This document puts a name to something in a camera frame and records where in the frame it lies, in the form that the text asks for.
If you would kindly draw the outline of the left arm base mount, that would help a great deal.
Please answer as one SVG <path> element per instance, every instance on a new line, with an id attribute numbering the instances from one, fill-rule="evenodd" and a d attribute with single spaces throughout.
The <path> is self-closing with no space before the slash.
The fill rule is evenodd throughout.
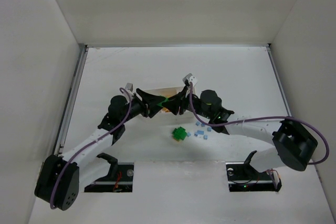
<path id="1" fill-rule="evenodd" d="M 134 163 L 119 163 L 118 160 L 106 153 L 97 156 L 109 168 L 105 176 L 98 176 L 87 185 L 86 193 L 131 193 L 133 191 Z"/>

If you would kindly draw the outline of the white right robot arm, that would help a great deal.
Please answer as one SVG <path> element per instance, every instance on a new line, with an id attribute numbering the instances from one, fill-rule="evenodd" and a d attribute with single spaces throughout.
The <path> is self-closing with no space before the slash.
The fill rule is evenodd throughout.
<path id="1" fill-rule="evenodd" d="M 200 96 L 189 91 L 185 87 L 163 101 L 162 107 L 173 114 L 188 110 L 205 117 L 217 133 L 246 136 L 272 145 L 265 151 L 251 152 L 245 160 L 260 173 L 282 166 L 299 172 L 307 168 L 318 142 L 302 123 L 286 116 L 254 121 L 222 107 L 221 98 L 213 90 L 204 90 Z"/>

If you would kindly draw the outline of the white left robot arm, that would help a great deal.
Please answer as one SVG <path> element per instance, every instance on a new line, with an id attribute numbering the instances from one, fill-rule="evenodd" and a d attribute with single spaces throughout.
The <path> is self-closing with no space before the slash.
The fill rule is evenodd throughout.
<path id="1" fill-rule="evenodd" d="M 34 195 L 49 203 L 51 209 L 65 211 L 73 204 L 83 184 L 84 169 L 94 160 L 106 162 L 100 170 L 103 176 L 107 175 L 118 161 L 115 158 L 109 161 L 103 151 L 120 139 L 125 123 L 140 114 L 145 118 L 155 115 L 166 100 L 140 89 L 135 93 L 125 88 L 120 91 L 121 95 L 111 98 L 106 115 L 86 140 L 62 155 L 52 154 L 45 159 Z"/>

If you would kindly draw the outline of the green lego cluster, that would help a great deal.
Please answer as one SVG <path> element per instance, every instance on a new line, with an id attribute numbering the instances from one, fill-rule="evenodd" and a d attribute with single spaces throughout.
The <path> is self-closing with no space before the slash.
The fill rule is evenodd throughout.
<path id="1" fill-rule="evenodd" d="M 176 141 L 183 141 L 187 137 L 186 129 L 183 127 L 175 128 L 172 132 L 172 138 Z"/>

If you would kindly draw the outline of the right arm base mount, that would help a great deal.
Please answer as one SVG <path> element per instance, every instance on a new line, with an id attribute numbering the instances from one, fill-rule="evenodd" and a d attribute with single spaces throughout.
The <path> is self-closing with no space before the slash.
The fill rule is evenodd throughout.
<path id="1" fill-rule="evenodd" d="M 269 169 L 260 173 L 250 165 L 256 152 L 251 152 L 243 162 L 226 163 L 228 189 L 231 193 L 257 191 L 278 193 L 281 190 L 282 181 L 276 170 Z"/>

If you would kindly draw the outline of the white divided plastic container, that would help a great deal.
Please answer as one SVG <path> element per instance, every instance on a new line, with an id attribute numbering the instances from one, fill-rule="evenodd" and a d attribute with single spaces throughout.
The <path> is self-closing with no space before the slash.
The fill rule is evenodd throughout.
<path id="1" fill-rule="evenodd" d="M 150 110 L 149 117 L 153 118 L 158 113 L 172 113 L 174 115 L 182 115 L 189 109 L 189 91 L 187 87 L 172 87 L 145 90 L 154 96 L 163 97 L 164 100 L 155 105 Z"/>

